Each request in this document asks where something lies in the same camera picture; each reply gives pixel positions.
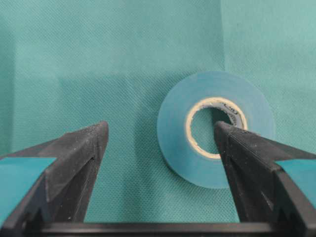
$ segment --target tape core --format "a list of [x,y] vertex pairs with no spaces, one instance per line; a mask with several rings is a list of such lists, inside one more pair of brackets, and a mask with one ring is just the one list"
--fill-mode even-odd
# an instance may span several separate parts
[[219,154],[213,154],[203,150],[192,136],[191,123],[193,117],[197,111],[205,108],[216,108],[225,112],[234,126],[244,130],[248,130],[247,120],[242,110],[234,102],[222,97],[209,97],[203,99],[193,105],[190,109],[185,123],[186,135],[190,145],[204,157],[220,159],[221,157]]

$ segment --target tape hole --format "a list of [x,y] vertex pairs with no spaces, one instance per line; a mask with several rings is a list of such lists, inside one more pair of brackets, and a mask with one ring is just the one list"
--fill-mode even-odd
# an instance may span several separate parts
[[228,115],[217,108],[204,108],[197,111],[191,123],[191,133],[197,145],[213,154],[218,154],[214,140],[214,124],[217,121],[232,124]]

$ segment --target electrical tape roll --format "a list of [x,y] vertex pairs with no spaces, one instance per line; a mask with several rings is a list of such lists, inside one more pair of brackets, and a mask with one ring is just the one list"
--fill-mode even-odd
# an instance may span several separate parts
[[275,137],[275,122],[264,95],[249,82],[225,72],[191,75],[169,91],[157,122],[158,142],[166,162],[195,185],[228,188],[219,154],[200,148],[191,134],[194,114],[208,107],[224,111],[234,126],[269,139]]

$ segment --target textured fabric surface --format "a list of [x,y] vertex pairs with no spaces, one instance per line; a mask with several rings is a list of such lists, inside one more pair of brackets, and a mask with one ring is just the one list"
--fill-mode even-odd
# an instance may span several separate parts
[[188,75],[227,71],[264,93],[278,141],[316,152],[313,5],[2,0],[0,154],[106,120],[87,221],[237,221],[228,190],[196,187],[165,166],[160,104]]

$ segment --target green cloth background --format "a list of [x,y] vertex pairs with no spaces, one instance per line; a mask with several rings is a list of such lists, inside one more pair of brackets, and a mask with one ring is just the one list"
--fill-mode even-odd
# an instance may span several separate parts
[[[86,221],[238,221],[229,190],[165,166],[158,110],[184,77],[227,71],[265,94],[276,140],[316,152],[315,22],[313,0],[1,0],[0,154],[106,120]],[[211,116],[194,130],[215,149]]]

